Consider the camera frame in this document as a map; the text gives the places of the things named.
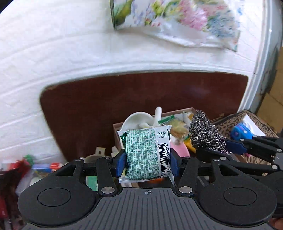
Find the floral bag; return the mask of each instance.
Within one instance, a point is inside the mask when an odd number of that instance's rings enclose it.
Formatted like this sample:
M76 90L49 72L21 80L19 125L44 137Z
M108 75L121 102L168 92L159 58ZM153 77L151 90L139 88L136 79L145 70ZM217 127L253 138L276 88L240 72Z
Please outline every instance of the floral bag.
M114 29L142 32L183 46L237 51L245 0L110 0Z

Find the dark brown headboard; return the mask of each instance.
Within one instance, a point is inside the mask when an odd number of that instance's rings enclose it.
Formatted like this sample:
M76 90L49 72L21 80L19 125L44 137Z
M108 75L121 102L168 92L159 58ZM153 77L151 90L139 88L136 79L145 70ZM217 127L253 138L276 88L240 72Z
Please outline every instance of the dark brown headboard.
M130 114L194 107L210 119L237 112L248 77L226 73L161 72L103 76L47 87L40 98L46 121L68 161L111 152L112 124Z

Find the pink plastic object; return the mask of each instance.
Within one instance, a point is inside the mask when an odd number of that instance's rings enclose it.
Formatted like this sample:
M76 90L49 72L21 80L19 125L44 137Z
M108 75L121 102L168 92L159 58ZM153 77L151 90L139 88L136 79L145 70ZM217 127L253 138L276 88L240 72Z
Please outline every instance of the pink plastic object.
M184 142L182 142L179 145L176 145L176 144L170 142L170 147L173 148L176 151L176 153L178 153L178 155L180 157L189 157L190 156L189 150L185 146Z

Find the white brick wall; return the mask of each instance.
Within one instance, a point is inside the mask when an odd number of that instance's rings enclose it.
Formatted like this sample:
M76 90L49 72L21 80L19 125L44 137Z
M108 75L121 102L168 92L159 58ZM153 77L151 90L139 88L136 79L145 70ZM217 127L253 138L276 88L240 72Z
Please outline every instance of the white brick wall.
M263 0L246 0L234 53L114 31L105 0L14 0L0 14L0 159L61 158L39 104L53 83L155 69L238 73L250 82L262 12Z

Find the barcode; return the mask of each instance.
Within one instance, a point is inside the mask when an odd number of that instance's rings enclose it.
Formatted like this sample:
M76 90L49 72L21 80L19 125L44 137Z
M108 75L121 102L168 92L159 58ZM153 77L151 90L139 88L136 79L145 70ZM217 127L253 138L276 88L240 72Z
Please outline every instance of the barcode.
M170 159L169 159L169 156L167 156L166 145L167 144L159 144L158 145L160 164L161 164L161 172L162 173L169 172L170 169L171 169L171 167L170 167Z

